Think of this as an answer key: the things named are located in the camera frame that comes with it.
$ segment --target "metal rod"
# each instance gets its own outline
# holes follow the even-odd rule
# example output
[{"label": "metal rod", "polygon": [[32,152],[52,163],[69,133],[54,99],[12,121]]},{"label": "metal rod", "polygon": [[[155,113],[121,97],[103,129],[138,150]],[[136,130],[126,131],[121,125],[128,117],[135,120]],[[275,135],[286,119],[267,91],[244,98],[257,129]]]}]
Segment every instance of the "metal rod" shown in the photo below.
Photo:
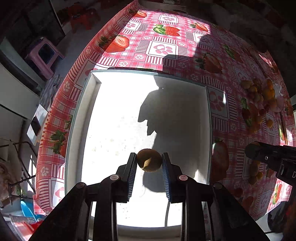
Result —
[{"label": "metal rod", "polygon": [[17,185],[17,184],[20,184],[20,183],[23,183],[23,182],[25,182],[25,181],[28,181],[28,180],[30,180],[30,179],[32,179],[32,178],[34,178],[34,177],[36,177],[36,175],[29,176],[29,177],[27,177],[26,179],[22,179],[22,180],[20,180],[19,182],[13,183],[13,184],[11,184],[11,185],[15,186],[15,185]]}]

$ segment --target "pink checkered tablecloth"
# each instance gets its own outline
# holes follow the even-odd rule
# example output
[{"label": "pink checkered tablecloth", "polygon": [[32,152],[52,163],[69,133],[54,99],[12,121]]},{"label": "pink checkered tablecloth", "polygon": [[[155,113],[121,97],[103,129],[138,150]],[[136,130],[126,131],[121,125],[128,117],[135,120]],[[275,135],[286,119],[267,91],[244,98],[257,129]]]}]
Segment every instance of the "pink checkered tablecloth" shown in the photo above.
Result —
[{"label": "pink checkered tablecloth", "polygon": [[[267,177],[263,163],[259,167],[263,178],[249,184],[251,160],[244,154],[245,146],[253,141],[284,145],[280,128],[287,134],[287,144],[296,146],[289,95],[270,54],[257,53],[242,39],[212,23],[177,12],[151,11],[134,0],[86,46],[53,101],[37,160],[36,214],[48,214],[64,197],[65,153],[72,115],[89,72],[109,68],[150,69],[206,84],[213,139],[219,138],[228,149],[229,168],[220,182],[230,192],[243,190],[237,200],[255,220],[289,199],[291,186],[278,180],[275,173]],[[254,78],[263,82],[267,77],[281,87],[285,107],[281,114],[266,113],[260,130],[249,134],[242,118],[241,99],[252,101],[239,83]],[[272,128],[267,128],[266,119],[273,120]],[[279,194],[276,202],[275,193]]]}]

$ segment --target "paw print pattern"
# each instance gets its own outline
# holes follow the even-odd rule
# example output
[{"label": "paw print pattern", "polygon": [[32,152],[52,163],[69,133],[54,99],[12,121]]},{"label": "paw print pattern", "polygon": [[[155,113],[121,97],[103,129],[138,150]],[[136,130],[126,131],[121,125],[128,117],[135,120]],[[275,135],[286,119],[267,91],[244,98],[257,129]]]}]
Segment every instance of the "paw print pattern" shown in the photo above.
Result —
[{"label": "paw print pattern", "polygon": [[68,81],[66,81],[66,83],[63,86],[64,91],[69,92],[70,90],[70,83]]},{"label": "paw print pattern", "polygon": [[128,22],[127,24],[126,24],[126,27],[127,28],[134,28],[136,25],[134,24],[134,23],[131,23],[131,22]]},{"label": "paw print pattern", "polygon": [[126,61],[119,62],[120,67],[126,67],[127,65],[128,65],[128,62]]},{"label": "paw print pattern", "polygon": [[155,52],[159,54],[169,54],[173,52],[171,47],[164,46],[163,44],[156,45],[154,48],[156,49]]},{"label": "paw print pattern", "polygon": [[47,174],[49,174],[49,169],[48,167],[42,167],[41,168],[41,176],[47,176]]},{"label": "paw print pattern", "polygon": [[144,56],[141,54],[137,54],[137,56],[135,56],[135,59],[138,59],[138,60],[143,59],[143,58],[144,58]]},{"label": "paw print pattern", "polygon": [[296,137],[295,129],[292,128],[292,130],[290,131],[290,133],[292,135],[292,139],[294,139]]},{"label": "paw print pattern", "polygon": [[292,190],[292,186],[288,185],[286,188],[286,195],[290,195]]},{"label": "paw print pattern", "polygon": [[170,17],[163,17],[164,20],[167,20],[167,21],[174,21],[175,19],[174,18],[170,18]]},{"label": "paw print pattern", "polygon": [[86,49],[85,49],[85,53],[90,55],[91,54],[91,47],[88,46]]},{"label": "paw print pattern", "polygon": [[210,106],[211,109],[222,111],[222,108],[225,107],[225,104],[223,103],[223,98],[220,95],[216,95],[214,91],[210,92]]}]

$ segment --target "strawberry print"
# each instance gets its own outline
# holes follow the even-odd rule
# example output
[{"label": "strawberry print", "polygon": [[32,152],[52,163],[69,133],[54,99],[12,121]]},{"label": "strawberry print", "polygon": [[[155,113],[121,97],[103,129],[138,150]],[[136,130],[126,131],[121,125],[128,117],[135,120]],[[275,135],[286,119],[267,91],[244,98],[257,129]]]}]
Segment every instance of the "strawberry print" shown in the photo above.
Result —
[{"label": "strawberry print", "polygon": [[129,39],[122,35],[109,38],[101,37],[100,39],[99,46],[107,53],[123,52],[129,46]]},{"label": "strawberry print", "polygon": [[147,14],[145,12],[141,12],[141,11],[134,11],[132,9],[129,9],[128,12],[130,13],[130,15],[132,15],[134,18],[145,18],[147,17]]},{"label": "strawberry print", "polygon": [[237,62],[240,62],[242,64],[244,63],[237,51],[235,51],[234,49],[230,49],[227,45],[224,45],[223,47],[225,52],[229,55],[229,57],[233,58]]},{"label": "strawberry print", "polygon": [[[65,121],[65,130],[69,130],[71,127],[73,116],[69,115],[69,120]],[[51,135],[50,143],[54,143],[50,149],[53,150],[53,153],[60,154],[64,158],[66,158],[66,150],[68,144],[69,132],[56,130],[54,134]]]},{"label": "strawberry print", "polygon": [[153,28],[153,30],[158,34],[164,34],[169,36],[180,36],[180,34],[178,34],[180,29],[170,27],[170,26],[164,27],[162,24],[157,24],[155,28]]},{"label": "strawberry print", "polygon": [[190,24],[189,26],[192,27],[192,28],[196,28],[196,29],[198,29],[200,31],[204,31],[204,32],[209,31],[204,25],[202,25],[200,23],[193,23],[193,24]]},{"label": "strawberry print", "polygon": [[206,53],[202,58],[195,59],[194,61],[199,64],[201,69],[204,69],[210,73],[219,74],[222,72],[222,67],[219,60],[210,53]]}]

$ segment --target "yellow fruit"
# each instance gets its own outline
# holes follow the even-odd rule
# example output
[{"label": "yellow fruit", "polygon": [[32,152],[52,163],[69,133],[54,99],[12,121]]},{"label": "yellow fruit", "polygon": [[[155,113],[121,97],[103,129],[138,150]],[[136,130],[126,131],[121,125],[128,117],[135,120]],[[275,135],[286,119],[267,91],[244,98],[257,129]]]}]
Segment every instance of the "yellow fruit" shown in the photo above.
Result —
[{"label": "yellow fruit", "polygon": [[262,172],[258,172],[257,174],[257,179],[261,180],[263,178],[263,173]]},{"label": "yellow fruit", "polygon": [[249,179],[249,183],[251,184],[251,185],[254,185],[256,182],[257,182],[257,177],[250,177],[250,179]]},{"label": "yellow fruit", "polygon": [[256,122],[258,124],[261,124],[262,123],[262,116],[260,116],[260,115],[256,116]]},{"label": "yellow fruit", "polygon": [[254,78],[253,82],[254,82],[255,85],[261,85],[261,81],[259,79],[257,79],[257,78]]},{"label": "yellow fruit", "polygon": [[251,85],[252,85],[252,82],[249,80],[242,80],[241,81],[241,86],[245,90],[249,89],[251,87]]},{"label": "yellow fruit", "polygon": [[249,108],[252,115],[254,116],[258,115],[258,109],[253,103],[249,103]]},{"label": "yellow fruit", "polygon": [[254,125],[249,127],[249,134],[254,134],[256,132],[256,127]]},{"label": "yellow fruit", "polygon": [[251,86],[250,88],[249,88],[249,91],[250,92],[257,92],[257,88],[255,87],[255,86]]},{"label": "yellow fruit", "polygon": [[272,121],[272,119],[269,119],[266,121],[266,125],[268,128],[271,128],[273,126],[274,122]]},{"label": "yellow fruit", "polygon": [[256,164],[257,166],[260,166],[261,162],[260,161],[257,161],[257,160],[253,160],[252,164]]},{"label": "yellow fruit", "polygon": [[162,163],[160,154],[152,149],[140,150],[137,154],[139,167],[145,172],[156,172]]},{"label": "yellow fruit", "polygon": [[259,144],[258,141],[253,141],[251,144],[254,144],[254,145],[260,146],[260,144]]},{"label": "yellow fruit", "polygon": [[268,87],[269,90],[272,90],[274,88],[273,84],[272,84],[272,81],[270,79],[266,80],[266,84],[267,84],[267,87]]},{"label": "yellow fruit", "polygon": [[258,103],[260,101],[260,95],[257,92],[255,92],[255,95],[254,95],[254,99],[253,100],[256,103]]},{"label": "yellow fruit", "polygon": [[259,167],[258,167],[257,163],[253,162],[250,165],[250,169],[249,169],[250,176],[251,177],[257,176],[258,171],[259,171]]},{"label": "yellow fruit", "polygon": [[260,95],[260,101],[259,102],[263,102],[264,98],[263,98],[263,95],[259,94]]},{"label": "yellow fruit", "polygon": [[270,91],[271,91],[272,97],[275,97],[276,96],[276,93],[274,91],[274,88],[272,88]]},{"label": "yellow fruit", "polygon": [[265,88],[262,91],[262,95],[263,95],[264,100],[270,100],[272,98],[272,92],[268,88]]},{"label": "yellow fruit", "polygon": [[270,106],[271,109],[277,108],[277,102],[276,102],[275,98],[271,98],[268,101],[268,103],[269,103],[269,106]]}]

